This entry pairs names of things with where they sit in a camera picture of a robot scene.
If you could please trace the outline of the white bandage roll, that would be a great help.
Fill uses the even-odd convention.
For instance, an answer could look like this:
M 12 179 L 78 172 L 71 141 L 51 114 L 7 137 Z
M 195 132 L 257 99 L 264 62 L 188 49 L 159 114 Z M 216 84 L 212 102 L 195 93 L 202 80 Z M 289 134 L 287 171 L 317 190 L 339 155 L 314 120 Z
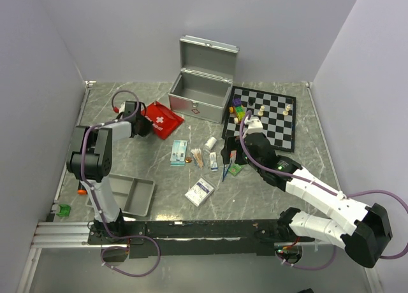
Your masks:
M 211 136 L 211 137 L 206 141 L 206 143 L 205 143 L 205 145 L 204 145 L 205 149 L 206 149 L 206 150 L 211 150 L 211 149 L 214 147 L 214 145 L 216 144 L 216 142 L 217 142 L 217 139 L 216 139 L 215 137 Z

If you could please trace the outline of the small blue white packet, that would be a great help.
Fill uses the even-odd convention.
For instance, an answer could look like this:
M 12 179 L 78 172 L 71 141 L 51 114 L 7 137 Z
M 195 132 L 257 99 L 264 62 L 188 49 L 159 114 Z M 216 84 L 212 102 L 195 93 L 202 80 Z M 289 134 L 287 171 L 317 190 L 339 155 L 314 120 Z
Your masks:
M 218 163 L 217 163 L 217 154 L 215 152 L 211 152 L 209 154 L 210 158 L 210 169 L 212 171 L 217 171 L 219 169 Z

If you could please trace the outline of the blue tweezers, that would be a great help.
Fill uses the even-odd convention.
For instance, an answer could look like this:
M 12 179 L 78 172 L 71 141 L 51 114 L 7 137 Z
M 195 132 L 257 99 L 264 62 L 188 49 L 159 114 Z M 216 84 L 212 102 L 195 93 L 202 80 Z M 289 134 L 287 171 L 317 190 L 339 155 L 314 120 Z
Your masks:
M 222 182 L 225 180 L 226 175 L 228 174 L 228 171 L 230 169 L 231 164 L 224 165 L 223 167 L 223 172 L 222 172 Z

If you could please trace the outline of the green white medicine box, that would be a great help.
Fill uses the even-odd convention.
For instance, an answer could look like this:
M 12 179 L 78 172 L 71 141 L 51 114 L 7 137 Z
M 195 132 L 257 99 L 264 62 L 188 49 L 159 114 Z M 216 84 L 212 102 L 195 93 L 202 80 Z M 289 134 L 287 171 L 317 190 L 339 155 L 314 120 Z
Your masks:
M 232 176 L 236 176 L 243 170 L 243 168 L 244 168 L 244 166 L 233 163 L 229 167 L 228 173 L 231 174 Z

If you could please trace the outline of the red first aid pouch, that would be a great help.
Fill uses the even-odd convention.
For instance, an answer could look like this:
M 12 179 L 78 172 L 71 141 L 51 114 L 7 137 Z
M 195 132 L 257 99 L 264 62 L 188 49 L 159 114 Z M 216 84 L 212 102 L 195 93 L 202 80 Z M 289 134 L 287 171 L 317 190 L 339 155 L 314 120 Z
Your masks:
M 152 102 L 146 110 L 142 110 L 142 115 L 152 122 L 154 133 L 161 139 L 166 139 L 184 122 L 182 117 L 158 101 Z

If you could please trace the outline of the bag of cotton swabs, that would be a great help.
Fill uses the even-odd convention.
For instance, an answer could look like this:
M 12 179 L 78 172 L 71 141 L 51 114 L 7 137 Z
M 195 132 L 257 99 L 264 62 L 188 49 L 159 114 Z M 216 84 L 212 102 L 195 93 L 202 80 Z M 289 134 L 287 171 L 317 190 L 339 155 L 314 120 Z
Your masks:
M 200 148 L 191 149 L 191 154 L 194 157 L 198 167 L 200 169 L 203 169 L 204 163 L 201 149 Z

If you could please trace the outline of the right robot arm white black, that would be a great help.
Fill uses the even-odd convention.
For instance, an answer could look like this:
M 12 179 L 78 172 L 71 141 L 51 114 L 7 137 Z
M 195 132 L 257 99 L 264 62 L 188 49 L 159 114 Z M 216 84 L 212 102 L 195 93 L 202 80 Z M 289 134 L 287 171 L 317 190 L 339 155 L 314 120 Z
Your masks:
M 231 152 L 235 162 L 248 164 L 267 184 L 317 208 L 324 217 L 288 208 L 279 219 L 278 233 L 286 241 L 297 236 L 325 241 L 343 250 L 356 263 L 372 268 L 392 239 L 388 212 L 380 204 L 355 201 L 313 176 L 302 165 L 277 155 L 266 136 L 255 132 L 239 139 L 230 136 L 221 150 L 225 165 Z

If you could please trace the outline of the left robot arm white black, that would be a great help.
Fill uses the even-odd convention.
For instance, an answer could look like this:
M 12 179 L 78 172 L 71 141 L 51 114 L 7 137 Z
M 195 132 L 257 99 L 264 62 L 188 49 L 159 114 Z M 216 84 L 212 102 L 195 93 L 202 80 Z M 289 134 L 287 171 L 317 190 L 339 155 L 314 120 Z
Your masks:
M 113 143 L 136 135 L 146 136 L 152 123 L 143 102 L 126 101 L 122 115 L 107 123 L 74 128 L 66 159 L 68 172 L 85 187 L 94 209 L 93 232 L 111 243 L 126 235 L 123 213 L 113 196 L 109 174 Z

